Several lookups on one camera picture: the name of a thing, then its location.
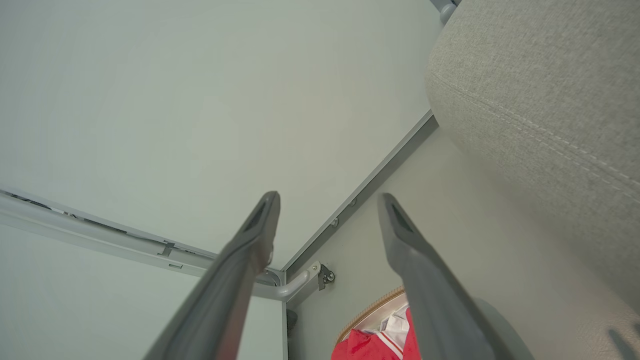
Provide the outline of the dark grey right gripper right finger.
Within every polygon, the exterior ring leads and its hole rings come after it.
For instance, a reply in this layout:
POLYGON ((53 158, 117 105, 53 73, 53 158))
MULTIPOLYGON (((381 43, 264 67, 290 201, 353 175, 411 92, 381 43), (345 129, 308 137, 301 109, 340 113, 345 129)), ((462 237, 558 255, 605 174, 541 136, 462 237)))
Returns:
POLYGON ((505 342, 392 194, 380 194, 378 219, 423 360, 505 360, 505 342))

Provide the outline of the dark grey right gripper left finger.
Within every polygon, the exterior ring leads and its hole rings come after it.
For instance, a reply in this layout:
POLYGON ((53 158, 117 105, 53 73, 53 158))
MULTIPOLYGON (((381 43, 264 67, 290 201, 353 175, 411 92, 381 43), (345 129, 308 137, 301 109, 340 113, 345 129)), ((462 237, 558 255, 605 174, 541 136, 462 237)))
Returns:
POLYGON ((270 264, 281 212, 263 194, 147 352, 147 360, 235 360, 258 275, 270 264))

